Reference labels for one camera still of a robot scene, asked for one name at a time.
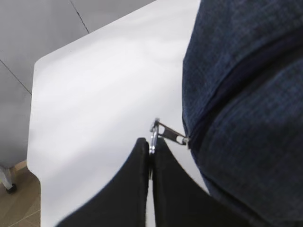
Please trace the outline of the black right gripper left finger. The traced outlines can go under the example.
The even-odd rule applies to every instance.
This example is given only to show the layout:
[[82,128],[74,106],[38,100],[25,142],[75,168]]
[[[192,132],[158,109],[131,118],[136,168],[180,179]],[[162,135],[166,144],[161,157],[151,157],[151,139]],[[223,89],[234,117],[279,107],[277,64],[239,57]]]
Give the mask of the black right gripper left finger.
[[138,138],[110,182],[62,220],[60,227],[144,227],[149,184],[149,146]]

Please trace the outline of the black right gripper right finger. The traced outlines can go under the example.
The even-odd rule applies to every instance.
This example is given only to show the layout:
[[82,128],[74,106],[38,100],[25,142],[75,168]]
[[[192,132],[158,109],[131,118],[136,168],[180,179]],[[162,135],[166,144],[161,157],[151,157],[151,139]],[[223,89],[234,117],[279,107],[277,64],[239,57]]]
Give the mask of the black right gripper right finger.
[[158,227],[247,227],[209,196],[182,168],[164,139],[153,155],[153,201]]

